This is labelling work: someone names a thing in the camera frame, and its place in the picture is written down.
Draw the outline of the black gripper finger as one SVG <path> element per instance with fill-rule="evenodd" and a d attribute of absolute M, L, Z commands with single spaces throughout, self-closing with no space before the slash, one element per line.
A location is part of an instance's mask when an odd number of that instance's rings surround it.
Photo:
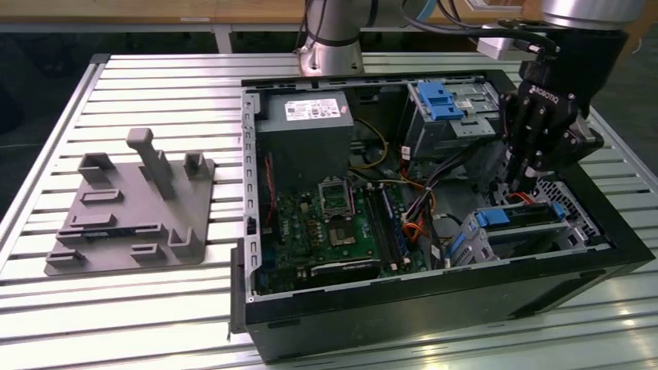
<path fill-rule="evenodd" d="M 588 120 L 576 116 L 567 128 L 539 135 L 535 153 L 524 169 L 524 177 L 538 178 L 564 170 L 601 149 L 602 145 L 602 135 L 590 128 Z"/>
<path fill-rule="evenodd" d="M 503 142 L 507 147 L 504 182 L 511 193 L 524 193 L 548 173 L 548 116 L 551 92 L 523 89 L 499 97 Z"/>

